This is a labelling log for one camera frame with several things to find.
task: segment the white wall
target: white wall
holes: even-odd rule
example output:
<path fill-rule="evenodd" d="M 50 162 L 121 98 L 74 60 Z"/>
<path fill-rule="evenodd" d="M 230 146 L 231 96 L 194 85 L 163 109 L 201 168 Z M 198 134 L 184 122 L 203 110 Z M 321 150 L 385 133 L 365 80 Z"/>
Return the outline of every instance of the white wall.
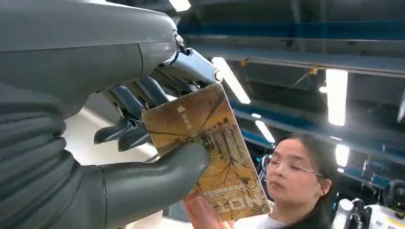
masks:
<path fill-rule="evenodd" d="M 67 141 L 66 149 L 81 165 L 145 161 L 157 154 L 155 147 L 150 144 L 125 152 L 118 152 L 117 141 L 94 145 L 96 131 L 109 125 L 112 124 L 83 108 L 77 115 L 66 120 L 66 132 L 63 135 Z"/>
<path fill-rule="evenodd" d="M 156 149 L 145 144 L 126 152 L 118 152 L 117 141 L 93 144 L 94 133 L 102 127 L 112 125 L 89 109 L 83 108 L 77 115 L 67 119 L 63 137 L 69 150 L 81 165 L 103 165 L 119 162 L 145 161 L 157 154 Z M 126 229 L 192 229 L 191 224 L 162 217 L 159 211 L 138 220 Z"/>

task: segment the black hair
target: black hair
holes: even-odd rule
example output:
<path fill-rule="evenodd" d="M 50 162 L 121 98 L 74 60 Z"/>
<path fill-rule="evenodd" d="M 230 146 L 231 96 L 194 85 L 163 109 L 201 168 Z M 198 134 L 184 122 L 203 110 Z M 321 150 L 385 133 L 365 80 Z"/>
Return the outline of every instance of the black hair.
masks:
<path fill-rule="evenodd" d="M 331 213 L 334 198 L 336 197 L 336 186 L 338 184 L 337 164 L 335 161 L 334 147 L 332 144 L 318 140 L 311 135 L 291 135 L 282 138 L 275 146 L 286 139 L 297 139 L 307 149 L 313 162 L 315 172 L 321 187 L 324 186 L 324 179 L 330 179 L 332 184 L 329 192 L 320 197 L 314 209 L 300 221 L 284 227 L 285 229 L 330 229 Z"/>

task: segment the woman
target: woman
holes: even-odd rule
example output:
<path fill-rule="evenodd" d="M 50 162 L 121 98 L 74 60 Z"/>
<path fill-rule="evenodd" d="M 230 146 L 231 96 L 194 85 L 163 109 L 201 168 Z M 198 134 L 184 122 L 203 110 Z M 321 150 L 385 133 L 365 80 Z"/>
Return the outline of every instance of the woman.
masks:
<path fill-rule="evenodd" d="M 186 198 L 186 211 L 195 229 L 330 229 L 337 174 L 331 145 L 292 135 L 276 144 L 266 169 L 267 190 L 274 199 L 268 216 L 218 222 L 199 196 Z"/>

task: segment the eyeglasses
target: eyeglasses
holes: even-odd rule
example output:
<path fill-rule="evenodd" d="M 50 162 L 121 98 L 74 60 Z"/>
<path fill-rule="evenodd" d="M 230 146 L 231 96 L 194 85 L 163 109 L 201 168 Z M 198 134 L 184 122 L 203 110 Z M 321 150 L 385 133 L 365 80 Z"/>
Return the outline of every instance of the eyeglasses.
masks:
<path fill-rule="evenodd" d="M 275 170 L 276 168 L 278 168 L 281 164 L 283 164 L 284 161 L 277 161 L 275 159 L 271 158 L 271 155 L 267 155 L 264 156 L 262 158 L 262 168 L 263 170 L 266 172 L 267 168 L 270 167 L 271 169 Z M 309 172 L 309 173 L 313 173 L 318 177 L 324 177 L 324 175 L 315 172 L 312 169 L 307 169 L 307 168 L 302 168 L 300 165 L 295 165 L 295 164 L 290 164 L 290 165 L 285 165 L 283 167 L 282 172 L 286 173 L 294 173 L 294 172 Z"/>

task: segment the ceiling beam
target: ceiling beam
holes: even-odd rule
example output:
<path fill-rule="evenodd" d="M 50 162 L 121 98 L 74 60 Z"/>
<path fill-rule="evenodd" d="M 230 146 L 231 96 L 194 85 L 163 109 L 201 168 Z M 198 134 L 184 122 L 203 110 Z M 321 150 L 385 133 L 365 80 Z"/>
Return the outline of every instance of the ceiling beam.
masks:
<path fill-rule="evenodd" d="M 375 158 L 405 165 L 405 152 L 402 151 L 403 142 L 381 139 L 378 136 L 377 130 L 369 130 L 368 134 L 370 134 L 370 132 L 375 134 L 375 137 L 371 137 L 370 135 L 365 135 L 364 132 L 359 133 L 358 130 L 356 131 L 352 126 L 334 127 L 326 122 L 322 125 L 321 123 L 315 123 L 302 117 L 289 116 L 234 101 L 231 101 L 231 106 L 234 109 L 235 116 L 238 118 L 255 121 L 257 119 L 252 117 L 252 114 L 259 114 L 262 116 L 260 118 L 261 121 L 276 128 L 294 133 L 311 134 L 319 140 L 334 145 L 344 144 L 350 149 L 371 155 Z"/>
<path fill-rule="evenodd" d="M 227 61 L 242 61 L 298 68 L 340 69 L 350 73 L 405 78 L 405 59 L 306 52 L 271 51 L 259 48 L 227 47 L 193 43 L 206 57 L 221 56 Z"/>

